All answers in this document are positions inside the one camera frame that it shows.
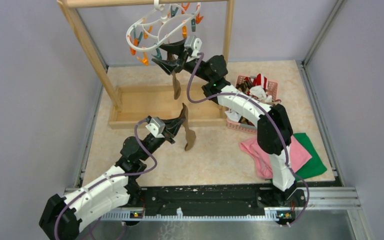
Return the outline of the white round clip hanger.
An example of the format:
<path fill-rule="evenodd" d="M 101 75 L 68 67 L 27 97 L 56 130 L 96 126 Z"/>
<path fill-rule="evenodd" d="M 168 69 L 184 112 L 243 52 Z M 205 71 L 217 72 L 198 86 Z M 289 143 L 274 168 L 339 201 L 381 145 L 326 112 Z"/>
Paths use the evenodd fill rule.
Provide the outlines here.
<path fill-rule="evenodd" d="M 154 9 L 133 23 L 126 31 L 125 38 L 130 54 L 143 65 L 151 59 L 162 60 L 165 54 L 160 48 L 197 33 L 197 25 L 202 21 L 202 3 L 160 4 L 154 1 Z"/>

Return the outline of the brown sock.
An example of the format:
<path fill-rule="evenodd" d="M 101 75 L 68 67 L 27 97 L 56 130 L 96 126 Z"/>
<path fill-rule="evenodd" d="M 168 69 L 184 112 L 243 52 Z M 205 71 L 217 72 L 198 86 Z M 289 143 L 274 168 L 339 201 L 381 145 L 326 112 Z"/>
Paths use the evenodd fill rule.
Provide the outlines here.
<path fill-rule="evenodd" d="M 171 53 L 168 53 L 167 60 L 174 61 L 175 60 L 174 55 Z M 171 73 L 171 76 L 172 76 L 172 87 L 173 87 L 173 99 L 177 100 L 181 95 L 181 85 L 180 85 L 180 81 L 176 77 L 175 71 Z"/>
<path fill-rule="evenodd" d="M 186 140 L 186 144 L 184 146 L 184 151 L 187 152 L 187 151 L 191 150 L 195 144 L 196 132 L 194 130 L 190 129 L 190 126 L 189 126 L 189 109 L 185 103 L 182 103 L 182 110 L 180 112 L 179 117 L 184 118 L 184 122 L 182 123 L 182 126 L 185 129 L 185 140 Z"/>

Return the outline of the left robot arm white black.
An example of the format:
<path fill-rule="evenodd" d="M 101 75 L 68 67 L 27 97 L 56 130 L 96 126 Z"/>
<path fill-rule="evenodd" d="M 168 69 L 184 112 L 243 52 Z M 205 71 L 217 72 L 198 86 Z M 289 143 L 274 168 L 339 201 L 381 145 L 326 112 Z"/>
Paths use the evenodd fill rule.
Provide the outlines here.
<path fill-rule="evenodd" d="M 111 210 L 140 202 L 141 187 L 136 179 L 156 168 L 153 153 L 175 136 L 185 116 L 160 119 L 148 116 L 134 126 L 134 135 L 125 139 L 120 159 L 84 187 L 60 196 L 51 196 L 39 219 L 39 227 L 50 240 L 74 240 L 91 223 Z"/>

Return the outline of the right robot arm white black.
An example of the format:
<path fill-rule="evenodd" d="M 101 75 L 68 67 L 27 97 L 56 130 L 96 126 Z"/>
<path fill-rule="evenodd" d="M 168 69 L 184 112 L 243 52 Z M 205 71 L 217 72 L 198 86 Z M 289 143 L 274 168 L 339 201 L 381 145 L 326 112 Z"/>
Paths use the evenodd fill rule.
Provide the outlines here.
<path fill-rule="evenodd" d="M 187 93 L 189 102 L 198 104 L 212 101 L 235 111 L 256 127 L 258 146 L 269 155 L 272 185 L 275 188 L 273 200 L 279 206 L 287 206 L 297 190 L 297 175 L 290 165 L 293 128 L 286 108 L 281 104 L 262 103 L 233 86 L 225 78 L 228 74 L 225 57 L 214 55 L 204 61 L 199 38 L 187 37 L 174 43 L 161 43 L 157 47 L 175 56 L 167 60 L 152 59 L 168 75 L 186 71 L 190 73 L 191 81 L 198 77 L 207 82 L 202 86 L 205 97 L 192 99 Z"/>

